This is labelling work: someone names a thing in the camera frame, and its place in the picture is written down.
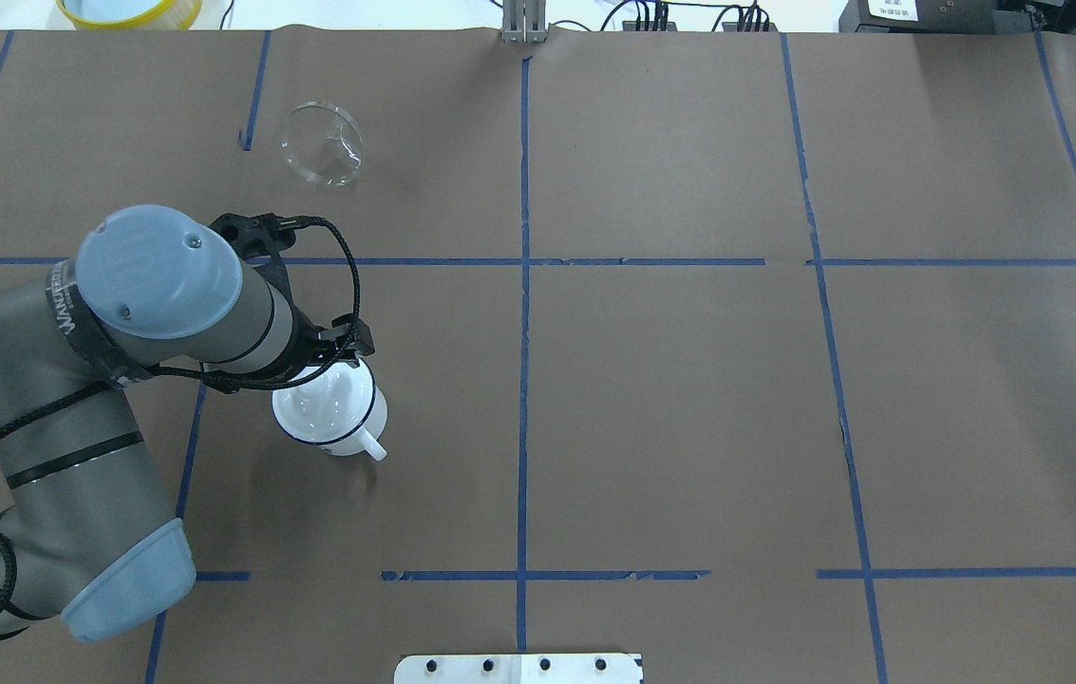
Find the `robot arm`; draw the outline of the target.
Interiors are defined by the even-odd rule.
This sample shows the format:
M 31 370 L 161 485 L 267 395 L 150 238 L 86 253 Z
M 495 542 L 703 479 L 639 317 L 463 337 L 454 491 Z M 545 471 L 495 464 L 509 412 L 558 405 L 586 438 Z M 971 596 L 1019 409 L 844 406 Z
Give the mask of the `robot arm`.
M 351 269 L 346 314 L 313 324 L 281 252 L 324 228 Z M 291 390 L 371 353 L 341 231 L 313 216 L 170 206 L 108 214 L 77 255 L 0 290 L 0 642 L 58 618 L 81 642 L 176 605 L 198 570 L 126 390 L 155 377 Z

